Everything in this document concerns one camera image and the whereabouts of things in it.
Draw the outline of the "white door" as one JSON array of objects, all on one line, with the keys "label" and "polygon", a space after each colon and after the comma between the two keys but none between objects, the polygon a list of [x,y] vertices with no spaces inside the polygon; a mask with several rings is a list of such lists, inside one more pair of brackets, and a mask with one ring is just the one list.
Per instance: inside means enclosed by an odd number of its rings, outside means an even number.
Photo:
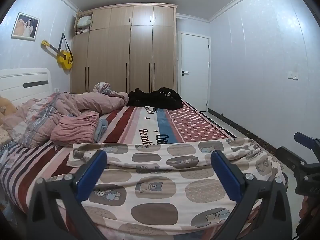
[{"label": "white door", "polygon": [[182,99],[197,110],[205,112],[209,94],[209,38],[180,33],[178,62]]}]

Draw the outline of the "beige wooden wardrobe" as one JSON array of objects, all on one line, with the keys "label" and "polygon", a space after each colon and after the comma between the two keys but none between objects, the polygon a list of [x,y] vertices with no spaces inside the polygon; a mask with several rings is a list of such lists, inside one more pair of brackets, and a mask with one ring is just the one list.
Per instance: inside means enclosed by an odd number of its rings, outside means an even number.
[{"label": "beige wooden wardrobe", "polygon": [[127,3],[79,11],[71,91],[109,82],[118,92],[177,89],[175,4]]}]

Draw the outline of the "black clothing pile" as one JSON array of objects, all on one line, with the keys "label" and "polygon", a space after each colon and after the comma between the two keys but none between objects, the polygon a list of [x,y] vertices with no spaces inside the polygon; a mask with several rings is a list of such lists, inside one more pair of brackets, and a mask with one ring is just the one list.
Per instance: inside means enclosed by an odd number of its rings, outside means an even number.
[{"label": "black clothing pile", "polygon": [[145,93],[139,88],[128,94],[127,106],[153,107],[157,109],[175,110],[183,107],[182,98],[174,90],[162,87],[153,92]]}]

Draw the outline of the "white wall switch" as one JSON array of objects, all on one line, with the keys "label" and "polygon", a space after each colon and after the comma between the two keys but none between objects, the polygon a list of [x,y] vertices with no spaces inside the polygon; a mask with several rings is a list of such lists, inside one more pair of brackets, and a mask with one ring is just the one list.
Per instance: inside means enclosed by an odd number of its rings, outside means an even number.
[{"label": "white wall switch", "polygon": [[298,72],[288,72],[287,78],[292,80],[298,80],[299,79]]}]

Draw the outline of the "light blue garment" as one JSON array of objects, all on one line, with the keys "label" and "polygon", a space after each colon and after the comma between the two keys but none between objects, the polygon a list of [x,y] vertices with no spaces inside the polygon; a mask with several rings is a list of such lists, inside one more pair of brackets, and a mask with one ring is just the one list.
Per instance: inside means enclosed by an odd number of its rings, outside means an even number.
[{"label": "light blue garment", "polygon": [[98,125],[96,127],[95,133],[94,133],[94,141],[98,142],[108,127],[108,121],[104,118],[100,118]]}]

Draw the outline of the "folded pink blanket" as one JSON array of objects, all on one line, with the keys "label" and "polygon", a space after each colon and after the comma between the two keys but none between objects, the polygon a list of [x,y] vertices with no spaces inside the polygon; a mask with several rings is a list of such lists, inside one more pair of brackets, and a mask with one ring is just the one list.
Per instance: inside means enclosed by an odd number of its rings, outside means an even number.
[{"label": "folded pink blanket", "polygon": [[63,145],[94,142],[94,134],[99,124],[99,113],[91,111],[84,115],[63,116],[54,127],[50,140]]}]

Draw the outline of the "cream bear print pants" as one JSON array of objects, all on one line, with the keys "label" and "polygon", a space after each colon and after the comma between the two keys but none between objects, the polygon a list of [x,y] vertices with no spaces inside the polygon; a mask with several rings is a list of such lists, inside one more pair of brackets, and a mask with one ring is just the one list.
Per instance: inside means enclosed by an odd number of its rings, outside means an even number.
[{"label": "cream bear print pants", "polygon": [[220,150],[243,173],[284,179],[282,164],[254,140],[232,138],[161,145],[78,144],[67,165],[95,152],[107,165],[83,202],[108,239],[210,239],[235,207],[210,163]]}]

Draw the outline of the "yellow ukulele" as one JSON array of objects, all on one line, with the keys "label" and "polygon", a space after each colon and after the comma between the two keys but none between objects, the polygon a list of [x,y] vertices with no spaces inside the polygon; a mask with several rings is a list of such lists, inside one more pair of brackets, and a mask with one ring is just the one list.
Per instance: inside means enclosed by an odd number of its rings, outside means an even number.
[{"label": "yellow ukulele", "polygon": [[[65,41],[65,45],[67,46],[66,50],[61,50],[61,46],[62,46],[62,42]],[[65,34],[62,33],[61,34],[61,39],[60,39],[60,43],[59,43],[59,47],[55,48],[54,46],[52,46],[48,41],[46,40],[42,40],[41,42],[41,46],[43,47],[48,47],[51,50],[53,50],[54,52],[56,52],[56,60],[57,63],[64,69],[64,70],[71,70],[72,66],[73,66],[73,54],[72,51],[67,43]]]}]

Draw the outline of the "striped bed blanket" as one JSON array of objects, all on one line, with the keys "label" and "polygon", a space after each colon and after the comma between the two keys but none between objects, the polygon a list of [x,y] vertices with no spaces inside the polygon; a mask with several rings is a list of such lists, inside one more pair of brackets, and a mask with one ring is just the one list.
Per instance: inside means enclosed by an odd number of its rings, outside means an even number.
[{"label": "striped bed blanket", "polygon": [[[108,128],[102,143],[131,145],[172,144],[234,138],[224,127],[184,102],[177,110],[152,107],[123,107],[103,116]],[[1,189],[22,211],[27,209],[27,194],[37,177],[50,178],[73,172],[67,166],[69,147],[51,141],[28,149],[15,142],[1,152]]]}]

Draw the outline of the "white headboard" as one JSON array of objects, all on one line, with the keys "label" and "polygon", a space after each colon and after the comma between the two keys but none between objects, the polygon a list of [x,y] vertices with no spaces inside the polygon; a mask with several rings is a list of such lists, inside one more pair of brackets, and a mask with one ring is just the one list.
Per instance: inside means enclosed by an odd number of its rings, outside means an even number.
[{"label": "white headboard", "polygon": [[30,99],[43,99],[53,94],[52,79],[47,68],[1,70],[1,97],[15,106]]}]

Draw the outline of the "orange plush toy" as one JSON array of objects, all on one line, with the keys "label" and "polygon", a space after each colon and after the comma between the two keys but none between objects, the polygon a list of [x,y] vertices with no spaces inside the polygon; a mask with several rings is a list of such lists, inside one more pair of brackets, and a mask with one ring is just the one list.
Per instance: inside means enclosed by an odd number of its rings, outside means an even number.
[{"label": "orange plush toy", "polygon": [[9,99],[0,97],[0,121],[1,125],[3,125],[3,118],[5,118],[7,115],[11,115],[16,113],[17,108],[12,104],[12,102]]}]

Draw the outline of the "pink patchwork quilt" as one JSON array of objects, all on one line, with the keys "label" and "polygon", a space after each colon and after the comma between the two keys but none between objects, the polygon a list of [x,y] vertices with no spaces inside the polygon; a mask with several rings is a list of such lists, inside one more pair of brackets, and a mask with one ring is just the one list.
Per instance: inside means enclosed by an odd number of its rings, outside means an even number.
[{"label": "pink patchwork quilt", "polygon": [[2,126],[14,142],[35,148],[50,140],[63,116],[77,117],[94,111],[100,118],[126,106],[128,101],[127,93],[116,92],[108,83],[100,82],[89,93],[53,93],[43,99],[30,99],[18,105],[16,113],[3,118]]}]

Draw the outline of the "framed wall photo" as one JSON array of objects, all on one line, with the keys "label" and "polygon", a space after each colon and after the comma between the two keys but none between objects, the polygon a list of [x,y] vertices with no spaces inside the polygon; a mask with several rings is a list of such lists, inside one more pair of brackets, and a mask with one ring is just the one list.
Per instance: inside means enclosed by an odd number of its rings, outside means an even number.
[{"label": "framed wall photo", "polygon": [[40,19],[19,12],[12,30],[11,38],[35,41]]}]

